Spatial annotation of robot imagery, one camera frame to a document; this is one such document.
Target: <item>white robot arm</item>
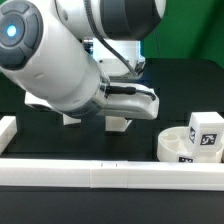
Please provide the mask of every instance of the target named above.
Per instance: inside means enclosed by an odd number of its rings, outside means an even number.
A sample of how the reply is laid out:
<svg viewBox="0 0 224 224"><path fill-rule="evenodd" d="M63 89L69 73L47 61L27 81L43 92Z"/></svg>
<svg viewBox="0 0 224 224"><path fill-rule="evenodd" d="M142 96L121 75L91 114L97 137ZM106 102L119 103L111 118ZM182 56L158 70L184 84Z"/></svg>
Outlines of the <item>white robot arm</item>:
<svg viewBox="0 0 224 224"><path fill-rule="evenodd" d="M165 0L6 1L0 7L0 70L52 110L73 118L154 119L159 106L154 91L111 82L81 41L143 39L164 10Z"/></svg>

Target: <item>black table surface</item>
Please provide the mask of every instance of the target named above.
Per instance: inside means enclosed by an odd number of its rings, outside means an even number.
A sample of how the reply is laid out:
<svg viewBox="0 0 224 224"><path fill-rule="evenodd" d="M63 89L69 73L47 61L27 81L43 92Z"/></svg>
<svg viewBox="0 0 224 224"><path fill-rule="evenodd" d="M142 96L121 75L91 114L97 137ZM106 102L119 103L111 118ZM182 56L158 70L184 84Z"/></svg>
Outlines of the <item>black table surface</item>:
<svg viewBox="0 0 224 224"><path fill-rule="evenodd" d="M150 59L138 83L160 98L156 120L105 132L105 119L63 126L62 116L24 105L25 93L0 75L0 116L18 133L2 158L157 161L159 133L187 126L192 112L224 115L224 70L208 60ZM224 192L0 187L0 223L222 223Z"/></svg>

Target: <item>white cube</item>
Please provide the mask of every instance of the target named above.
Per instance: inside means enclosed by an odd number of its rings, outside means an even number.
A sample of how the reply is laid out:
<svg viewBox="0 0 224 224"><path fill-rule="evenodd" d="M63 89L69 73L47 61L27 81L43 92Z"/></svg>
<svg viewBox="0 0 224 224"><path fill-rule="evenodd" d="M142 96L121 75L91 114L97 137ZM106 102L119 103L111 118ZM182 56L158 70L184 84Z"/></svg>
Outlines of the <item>white cube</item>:
<svg viewBox="0 0 224 224"><path fill-rule="evenodd" d="M216 153L222 147L224 119L217 112L192 113L188 150L192 153Z"/></svg>

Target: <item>blue light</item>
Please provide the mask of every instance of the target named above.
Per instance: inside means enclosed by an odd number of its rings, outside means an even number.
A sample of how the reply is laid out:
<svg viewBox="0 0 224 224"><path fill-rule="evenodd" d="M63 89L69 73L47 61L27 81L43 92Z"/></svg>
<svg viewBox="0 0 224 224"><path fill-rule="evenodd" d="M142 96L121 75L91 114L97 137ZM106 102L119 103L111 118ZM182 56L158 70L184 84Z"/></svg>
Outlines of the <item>blue light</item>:
<svg viewBox="0 0 224 224"><path fill-rule="evenodd" d="M9 37L14 37L16 35L16 27L14 25L10 25L8 28L7 28L7 34Z"/></svg>

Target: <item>black cable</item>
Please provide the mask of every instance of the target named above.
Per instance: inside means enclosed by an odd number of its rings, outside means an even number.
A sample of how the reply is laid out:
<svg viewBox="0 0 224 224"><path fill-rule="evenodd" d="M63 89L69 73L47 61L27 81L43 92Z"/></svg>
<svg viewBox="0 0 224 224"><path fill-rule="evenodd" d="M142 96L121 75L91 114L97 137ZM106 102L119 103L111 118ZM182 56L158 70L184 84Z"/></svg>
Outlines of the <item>black cable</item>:
<svg viewBox="0 0 224 224"><path fill-rule="evenodd" d="M87 18L94 36L100 41L101 44L103 44L104 47L106 47L112 54L114 54L119 60L121 60L121 62L128 68L128 70L133 76L139 76L139 74L136 73L135 70L131 67L131 65L126 61L126 59L121 54L119 54L114 48L112 48L98 32L93 18L91 0L83 0L83 1L86 9Z"/></svg>
<svg viewBox="0 0 224 224"><path fill-rule="evenodd" d="M121 87L121 86L107 86L106 94L126 94L126 95L135 95L136 93L141 93L147 96L150 96L152 101L156 100L156 95L145 91L145 90L138 90L135 87Z"/></svg>

